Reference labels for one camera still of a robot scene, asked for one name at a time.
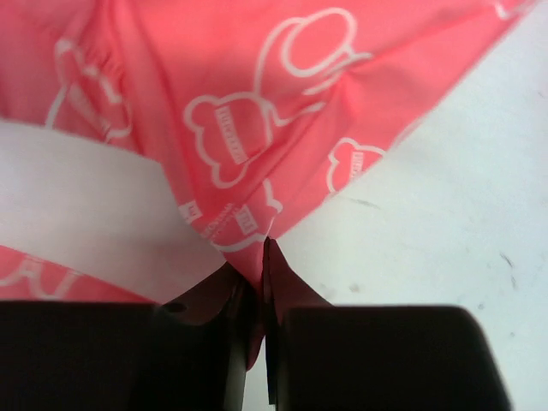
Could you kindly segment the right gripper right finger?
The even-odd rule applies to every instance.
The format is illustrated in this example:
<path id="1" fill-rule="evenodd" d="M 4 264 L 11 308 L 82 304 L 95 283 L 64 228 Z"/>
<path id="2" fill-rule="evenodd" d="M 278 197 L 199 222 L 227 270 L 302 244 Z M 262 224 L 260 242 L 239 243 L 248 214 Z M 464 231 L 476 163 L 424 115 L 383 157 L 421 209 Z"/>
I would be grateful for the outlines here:
<path id="1" fill-rule="evenodd" d="M 263 253 L 269 402 L 278 410 L 509 410 L 479 323 L 451 305 L 334 306 Z"/>

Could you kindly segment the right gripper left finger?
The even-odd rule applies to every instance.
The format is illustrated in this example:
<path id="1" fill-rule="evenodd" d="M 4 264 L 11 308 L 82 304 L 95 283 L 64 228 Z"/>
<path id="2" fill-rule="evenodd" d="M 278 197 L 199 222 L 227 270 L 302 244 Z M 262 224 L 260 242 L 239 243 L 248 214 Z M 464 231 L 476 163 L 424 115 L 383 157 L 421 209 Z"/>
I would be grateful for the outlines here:
<path id="1" fill-rule="evenodd" d="M 174 300 L 5 301 L 4 410 L 239 410 L 255 293 L 231 265 Z"/>

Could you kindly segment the pink hooded kids jacket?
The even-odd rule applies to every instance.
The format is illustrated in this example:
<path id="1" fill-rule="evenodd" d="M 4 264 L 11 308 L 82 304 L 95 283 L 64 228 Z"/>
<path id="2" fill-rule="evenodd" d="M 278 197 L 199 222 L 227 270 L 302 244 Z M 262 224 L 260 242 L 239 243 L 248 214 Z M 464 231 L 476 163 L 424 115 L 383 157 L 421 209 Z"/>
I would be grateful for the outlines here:
<path id="1" fill-rule="evenodd" d="M 397 147 L 532 1 L 4 1 L 1 296 L 166 302 Z"/>

